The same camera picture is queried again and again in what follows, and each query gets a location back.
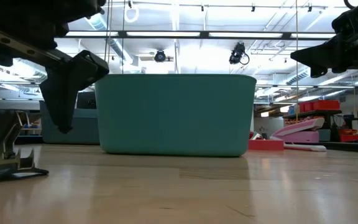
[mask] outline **shelf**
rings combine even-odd
[[[316,110],[316,111],[307,111],[307,112],[303,112],[303,113],[299,113],[298,117],[302,118],[305,116],[310,116],[310,115],[334,115],[334,114],[340,114],[342,113],[341,110]],[[289,116],[284,116],[284,118],[288,119],[288,118],[296,118],[296,114],[293,115],[289,115]]]

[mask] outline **wooden table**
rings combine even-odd
[[[34,148],[50,175],[1,182],[0,223],[358,223],[357,152],[221,159]]]

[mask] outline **ceiling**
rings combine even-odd
[[[113,0],[103,7],[104,14],[101,18],[110,30],[333,32],[332,20],[348,10],[343,0],[298,0],[297,2],[298,17],[296,17],[295,0],[141,0],[133,1],[132,9],[129,9],[128,1]],[[350,2],[358,5],[358,0]],[[255,3],[254,12],[251,11],[253,3]],[[94,30],[85,18],[70,23],[69,27],[70,30],[78,31]],[[58,49],[69,55],[74,56],[79,51],[87,49],[105,58],[109,61],[111,73],[230,73],[253,76],[261,85],[285,85],[297,74],[296,62],[290,58],[290,54],[296,49],[324,42],[316,40],[297,42],[242,39],[116,39],[116,44],[122,46],[124,52],[134,58],[131,64],[126,63],[123,66],[123,61],[120,60],[121,54],[111,47],[106,47],[104,39],[87,37],[56,39],[55,41]],[[249,54],[250,62],[246,66],[229,63],[231,50],[238,42],[244,43]],[[164,50],[172,61],[154,62],[153,57],[157,50]],[[298,65],[299,72],[304,69],[303,65]],[[324,84],[335,77],[341,78]],[[17,81],[17,78],[29,80],[28,77],[14,77],[12,80]],[[328,73],[319,79],[305,77],[299,81],[299,84],[350,85],[357,81],[358,72],[351,71],[345,74]],[[255,94],[257,100],[275,101],[277,97],[293,94],[293,90],[283,91],[283,89],[267,91],[264,88],[258,91],[259,93]],[[305,91],[305,94],[309,94],[311,90]]]

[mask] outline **teal plastic bin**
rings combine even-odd
[[[245,75],[108,75],[96,83],[101,147],[115,154],[243,155],[255,84]]]

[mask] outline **security camera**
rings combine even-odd
[[[248,62],[247,63],[242,63],[241,59],[243,57],[247,57],[248,58]],[[231,52],[230,58],[229,58],[229,62],[232,65],[235,65],[237,63],[241,63],[243,65],[247,65],[249,63],[249,56],[246,54],[246,47],[244,46],[244,43],[237,43],[236,46],[234,47],[234,49]]]
[[[163,61],[165,61],[166,57],[167,56],[165,55],[163,50],[158,50],[157,53],[154,56],[154,60],[156,62],[163,62]]]

